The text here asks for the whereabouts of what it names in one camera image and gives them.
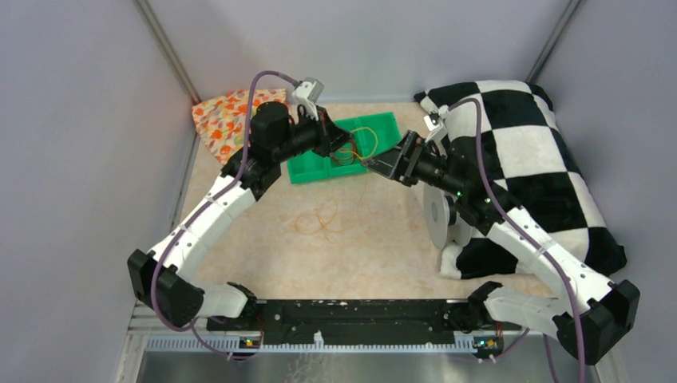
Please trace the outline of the white perforated cable spool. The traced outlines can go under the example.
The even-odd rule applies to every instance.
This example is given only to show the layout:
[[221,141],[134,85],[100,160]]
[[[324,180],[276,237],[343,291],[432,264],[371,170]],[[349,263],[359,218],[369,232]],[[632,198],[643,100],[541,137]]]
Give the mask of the white perforated cable spool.
[[424,185],[424,218],[430,240],[438,249],[444,249],[452,243],[465,247],[471,240],[473,228],[460,217],[455,202],[449,193]]

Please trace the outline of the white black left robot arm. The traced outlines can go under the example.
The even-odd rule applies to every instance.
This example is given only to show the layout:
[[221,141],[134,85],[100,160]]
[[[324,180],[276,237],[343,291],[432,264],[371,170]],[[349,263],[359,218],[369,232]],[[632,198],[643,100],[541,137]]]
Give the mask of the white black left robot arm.
[[330,157],[354,136],[325,108],[261,104],[248,120],[244,146],[228,160],[207,195],[186,219],[148,251],[135,250],[127,267],[137,300],[170,330],[189,330],[199,316],[222,317],[238,330],[255,322],[254,294],[240,284],[192,283],[204,256],[235,219],[281,176],[281,165],[306,152]]

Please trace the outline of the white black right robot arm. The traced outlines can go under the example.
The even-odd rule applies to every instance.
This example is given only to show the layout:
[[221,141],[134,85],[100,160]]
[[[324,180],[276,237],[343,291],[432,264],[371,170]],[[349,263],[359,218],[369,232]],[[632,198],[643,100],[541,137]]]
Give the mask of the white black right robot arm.
[[504,188],[488,179],[481,139],[476,159],[449,148],[433,149],[408,131],[392,148],[365,159],[365,168],[407,187],[423,182],[454,197],[461,220],[506,249],[555,298],[520,293],[487,282],[471,295],[470,322],[488,329],[511,322],[559,341],[586,365],[599,362],[634,326],[638,287],[614,282],[586,266],[555,241]]

